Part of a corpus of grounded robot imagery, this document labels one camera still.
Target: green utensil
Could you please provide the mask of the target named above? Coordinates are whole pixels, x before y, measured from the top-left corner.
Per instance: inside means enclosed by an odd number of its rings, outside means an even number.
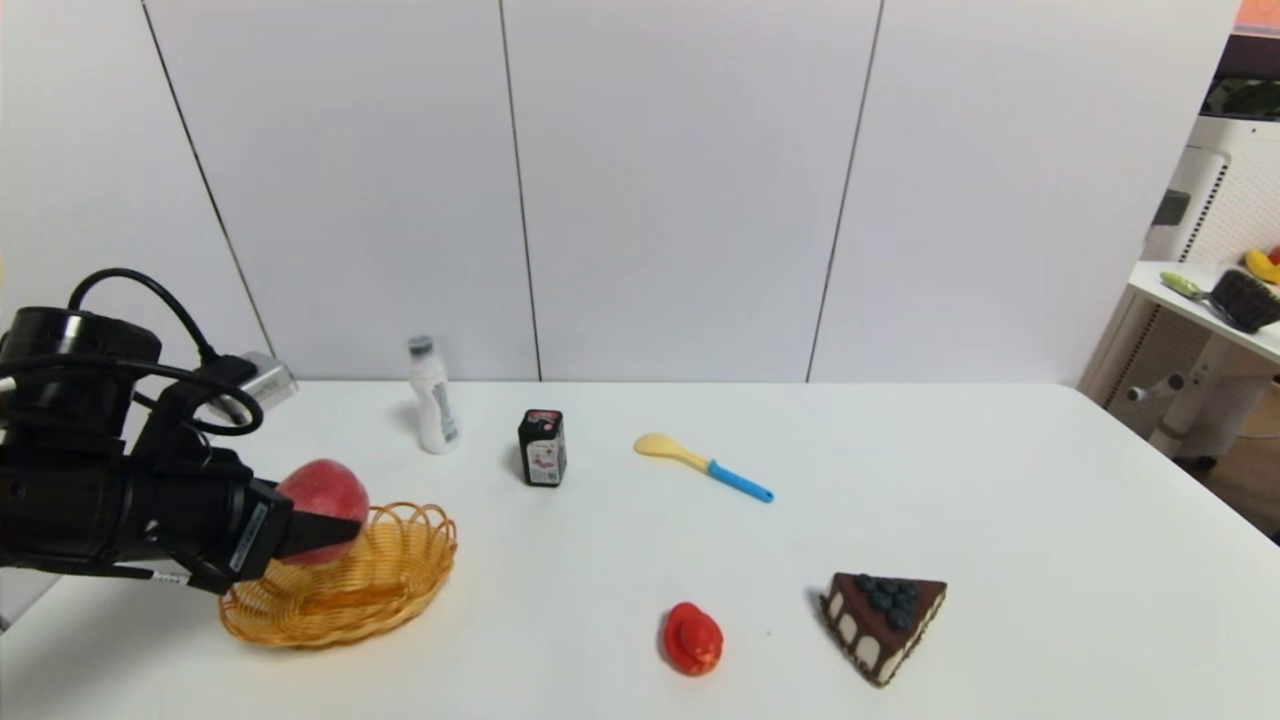
[[[1192,281],[1179,275],[1178,273],[1160,273],[1160,282],[1165,286],[1181,295],[1187,300],[1199,302],[1201,300],[1208,300],[1208,293],[1201,290],[1201,287]]]

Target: chocolate cake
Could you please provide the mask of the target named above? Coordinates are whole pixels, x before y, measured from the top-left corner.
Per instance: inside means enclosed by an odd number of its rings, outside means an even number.
[[[836,573],[822,615],[858,670],[882,688],[920,642],[947,594],[937,580]]]

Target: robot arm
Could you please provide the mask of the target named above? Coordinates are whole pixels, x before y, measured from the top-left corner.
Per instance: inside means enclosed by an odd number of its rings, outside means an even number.
[[[137,279],[160,295],[191,332],[201,365],[159,365],[155,334],[79,310],[88,287],[108,277]],[[251,360],[219,355],[159,283],[102,270],[69,305],[20,309],[0,340],[0,566],[177,582],[223,594],[261,578],[273,557],[358,534],[360,523],[294,511],[275,483],[209,443],[206,434],[261,427],[262,405],[243,388],[279,383],[260,382],[262,369]],[[146,375],[175,382],[152,401],[134,392]],[[120,433],[132,402],[147,406],[150,418],[127,454]],[[197,420],[206,404],[242,424]],[[165,557],[189,575],[127,565]]]

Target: wicker basket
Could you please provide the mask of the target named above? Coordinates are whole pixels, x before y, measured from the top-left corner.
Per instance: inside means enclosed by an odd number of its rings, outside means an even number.
[[[273,561],[218,601],[227,632],[252,643],[323,648],[394,630],[426,609],[453,569],[457,530],[435,505],[371,507],[342,560]]]

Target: black brush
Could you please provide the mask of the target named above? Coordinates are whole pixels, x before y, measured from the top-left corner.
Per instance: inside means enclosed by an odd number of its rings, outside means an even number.
[[[1271,323],[1280,322],[1280,297],[1271,288],[1240,270],[1228,270],[1208,293],[1210,305],[1222,322],[1253,334]]]

